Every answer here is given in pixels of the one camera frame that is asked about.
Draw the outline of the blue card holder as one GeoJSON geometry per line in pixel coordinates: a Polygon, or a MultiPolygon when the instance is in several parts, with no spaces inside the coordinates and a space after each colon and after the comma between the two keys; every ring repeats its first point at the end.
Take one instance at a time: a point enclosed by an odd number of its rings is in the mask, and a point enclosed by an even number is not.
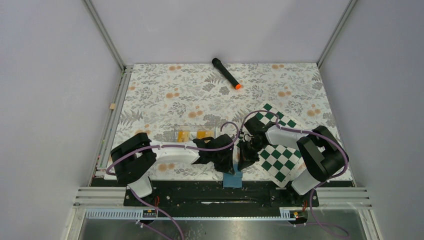
{"type": "Polygon", "coordinates": [[[238,170],[238,164],[233,164],[234,174],[224,173],[222,186],[224,188],[241,189],[243,185],[243,173],[238,170]]]}

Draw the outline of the clear box with orange cards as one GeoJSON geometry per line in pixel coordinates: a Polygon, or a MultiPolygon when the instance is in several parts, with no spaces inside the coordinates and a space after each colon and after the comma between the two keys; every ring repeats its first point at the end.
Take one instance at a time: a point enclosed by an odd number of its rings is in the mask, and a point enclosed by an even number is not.
{"type": "Polygon", "coordinates": [[[217,128],[212,125],[175,125],[174,141],[184,143],[194,139],[215,138],[216,132],[217,128]]]}

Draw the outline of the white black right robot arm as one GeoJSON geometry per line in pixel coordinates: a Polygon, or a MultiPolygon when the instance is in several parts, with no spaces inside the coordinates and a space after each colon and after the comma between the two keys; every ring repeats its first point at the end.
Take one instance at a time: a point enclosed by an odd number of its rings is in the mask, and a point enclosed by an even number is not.
{"type": "Polygon", "coordinates": [[[278,121],[263,123],[255,116],[242,125],[250,139],[241,140],[238,145],[240,171],[259,162],[260,152],[268,146],[299,151],[306,169],[291,182],[286,193],[287,201],[293,206],[301,205],[309,191],[347,170],[349,157],[325,126],[303,130],[279,125],[278,121]]]}

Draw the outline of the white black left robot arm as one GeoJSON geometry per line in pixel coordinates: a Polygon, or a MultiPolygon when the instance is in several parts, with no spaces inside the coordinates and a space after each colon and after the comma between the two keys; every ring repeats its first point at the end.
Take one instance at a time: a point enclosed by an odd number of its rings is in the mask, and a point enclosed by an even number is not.
{"type": "Polygon", "coordinates": [[[106,174],[115,176],[119,184],[135,192],[136,199],[142,205],[148,206],[155,200],[155,192],[147,175],[154,164],[213,163],[216,171],[233,175],[233,149],[234,140],[228,134],[218,137],[206,135],[184,142],[160,142],[149,139],[142,132],[111,150],[112,163],[107,167],[106,174]]]}

